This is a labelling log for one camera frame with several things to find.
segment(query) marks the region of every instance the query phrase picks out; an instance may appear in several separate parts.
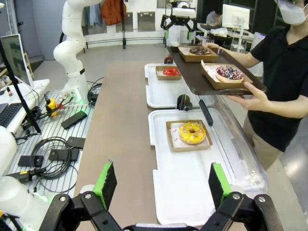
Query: black t-shirt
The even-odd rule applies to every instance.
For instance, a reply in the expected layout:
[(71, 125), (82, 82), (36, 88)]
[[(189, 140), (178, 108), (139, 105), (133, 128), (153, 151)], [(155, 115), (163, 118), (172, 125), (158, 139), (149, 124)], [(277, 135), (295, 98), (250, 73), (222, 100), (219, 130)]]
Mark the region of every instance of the black t-shirt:
[[(290, 26), (273, 28), (251, 51), (264, 63), (264, 85), (270, 101), (293, 101), (300, 95), (308, 97), (308, 36), (288, 45), (289, 29)], [(282, 152), (294, 138), (301, 121), (259, 111), (249, 111), (248, 118), (255, 133)]]

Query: orange jacket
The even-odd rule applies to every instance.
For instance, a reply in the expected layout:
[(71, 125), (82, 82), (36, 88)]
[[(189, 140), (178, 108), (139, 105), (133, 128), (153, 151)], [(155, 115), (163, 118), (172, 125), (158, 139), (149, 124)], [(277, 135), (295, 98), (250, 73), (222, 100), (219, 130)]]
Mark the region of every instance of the orange jacket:
[[(123, 4), (124, 19), (126, 18), (126, 5)], [(121, 18), (121, 0), (105, 0), (101, 7), (101, 16), (107, 26), (118, 24)]]

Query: keyboard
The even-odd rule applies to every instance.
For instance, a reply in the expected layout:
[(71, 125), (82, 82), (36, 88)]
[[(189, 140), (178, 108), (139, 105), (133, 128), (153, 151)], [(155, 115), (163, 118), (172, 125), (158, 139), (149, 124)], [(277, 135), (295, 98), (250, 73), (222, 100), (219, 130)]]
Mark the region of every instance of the keyboard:
[(21, 108), (21, 103), (0, 104), (0, 126), (7, 128)]

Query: donut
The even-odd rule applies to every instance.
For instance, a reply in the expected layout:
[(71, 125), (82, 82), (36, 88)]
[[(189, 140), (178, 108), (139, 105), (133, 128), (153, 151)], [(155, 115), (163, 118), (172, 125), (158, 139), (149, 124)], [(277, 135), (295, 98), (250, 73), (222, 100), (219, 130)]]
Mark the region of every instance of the donut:
[(190, 48), (189, 52), (195, 55), (211, 55), (209, 49), (201, 46)]
[(178, 76), (180, 72), (176, 68), (167, 68), (163, 71), (165, 76)]
[(180, 128), (180, 139), (187, 144), (196, 145), (206, 138), (205, 129), (202, 125), (194, 122), (184, 124)]
[(220, 66), (216, 73), (216, 77), (223, 83), (241, 83), (244, 80), (244, 74), (232, 66)]

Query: face mask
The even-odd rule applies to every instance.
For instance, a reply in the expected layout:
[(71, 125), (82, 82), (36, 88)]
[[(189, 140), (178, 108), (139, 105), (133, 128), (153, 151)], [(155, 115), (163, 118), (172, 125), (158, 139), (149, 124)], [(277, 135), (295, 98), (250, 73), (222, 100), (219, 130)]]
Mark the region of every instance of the face mask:
[(287, 24), (291, 24), (294, 26), (300, 25), (306, 20), (308, 16), (308, 15), (305, 16), (304, 9), (292, 3), (279, 0), (278, 6), (280, 9), (282, 18)]

